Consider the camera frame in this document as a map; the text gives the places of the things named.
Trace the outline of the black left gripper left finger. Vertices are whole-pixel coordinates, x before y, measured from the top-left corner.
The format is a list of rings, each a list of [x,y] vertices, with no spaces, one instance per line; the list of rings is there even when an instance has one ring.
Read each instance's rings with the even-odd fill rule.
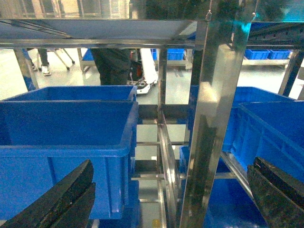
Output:
[[[85,160],[2,228],[85,228],[95,202],[96,183]]]

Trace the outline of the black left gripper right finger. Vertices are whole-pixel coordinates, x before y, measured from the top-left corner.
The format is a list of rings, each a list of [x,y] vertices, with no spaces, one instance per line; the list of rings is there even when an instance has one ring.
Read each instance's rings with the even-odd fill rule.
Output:
[[[247,167],[247,180],[255,204],[270,228],[304,226],[304,183],[256,157]]]

